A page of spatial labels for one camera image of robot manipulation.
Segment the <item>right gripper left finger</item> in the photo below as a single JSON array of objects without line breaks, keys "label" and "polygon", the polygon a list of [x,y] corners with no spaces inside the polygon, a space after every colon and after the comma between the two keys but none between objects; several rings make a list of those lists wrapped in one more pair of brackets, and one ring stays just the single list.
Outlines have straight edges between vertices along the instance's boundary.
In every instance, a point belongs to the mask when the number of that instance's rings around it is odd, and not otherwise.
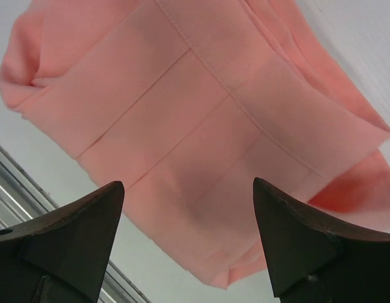
[{"label": "right gripper left finger", "polygon": [[97,302],[123,201],[114,181],[0,230],[0,302]]}]

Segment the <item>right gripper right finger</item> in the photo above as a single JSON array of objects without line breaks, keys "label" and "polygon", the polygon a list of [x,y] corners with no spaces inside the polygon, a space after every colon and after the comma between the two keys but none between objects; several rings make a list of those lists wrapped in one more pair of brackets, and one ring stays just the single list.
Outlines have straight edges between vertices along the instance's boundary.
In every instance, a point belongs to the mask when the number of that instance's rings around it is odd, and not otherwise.
[{"label": "right gripper right finger", "polygon": [[253,201],[281,302],[390,302],[390,234],[332,217],[260,178]]}]

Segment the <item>pink pleated skirt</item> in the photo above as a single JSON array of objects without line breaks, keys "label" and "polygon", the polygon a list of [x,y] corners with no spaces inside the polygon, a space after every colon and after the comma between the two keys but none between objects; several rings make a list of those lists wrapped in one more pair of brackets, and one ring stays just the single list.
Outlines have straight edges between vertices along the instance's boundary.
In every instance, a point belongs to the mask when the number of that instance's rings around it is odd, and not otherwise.
[{"label": "pink pleated skirt", "polygon": [[266,268],[256,177],[390,230],[390,127],[293,1],[32,1],[0,92],[206,285]]}]

